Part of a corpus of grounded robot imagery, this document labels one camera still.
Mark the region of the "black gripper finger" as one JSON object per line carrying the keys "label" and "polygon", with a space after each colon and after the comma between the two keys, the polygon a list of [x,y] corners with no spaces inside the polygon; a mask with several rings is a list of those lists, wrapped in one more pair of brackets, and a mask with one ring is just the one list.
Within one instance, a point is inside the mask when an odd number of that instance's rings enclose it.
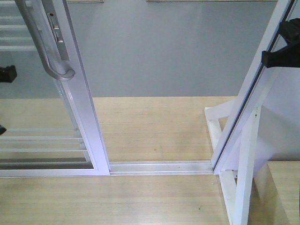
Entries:
{"label": "black gripper finger", "polygon": [[278,32],[288,45],[297,41],[300,38],[300,20],[291,19],[281,22]]}

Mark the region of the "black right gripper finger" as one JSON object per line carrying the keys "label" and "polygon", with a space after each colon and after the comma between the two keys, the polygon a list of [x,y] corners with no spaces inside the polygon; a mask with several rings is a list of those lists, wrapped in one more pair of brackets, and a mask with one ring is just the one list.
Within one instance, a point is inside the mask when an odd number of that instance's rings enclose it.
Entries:
{"label": "black right gripper finger", "polygon": [[263,51],[261,62],[266,68],[299,68],[300,46],[286,46],[276,52]]}

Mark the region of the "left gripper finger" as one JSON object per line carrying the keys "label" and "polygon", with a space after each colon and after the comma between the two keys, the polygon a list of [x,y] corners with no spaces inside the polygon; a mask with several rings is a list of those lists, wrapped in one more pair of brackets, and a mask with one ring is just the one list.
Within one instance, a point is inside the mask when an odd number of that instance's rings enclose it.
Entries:
{"label": "left gripper finger", "polygon": [[0,135],[4,134],[6,132],[6,128],[2,125],[0,125]]}
{"label": "left gripper finger", "polygon": [[12,83],[17,77],[17,71],[14,65],[0,68],[0,82]]}

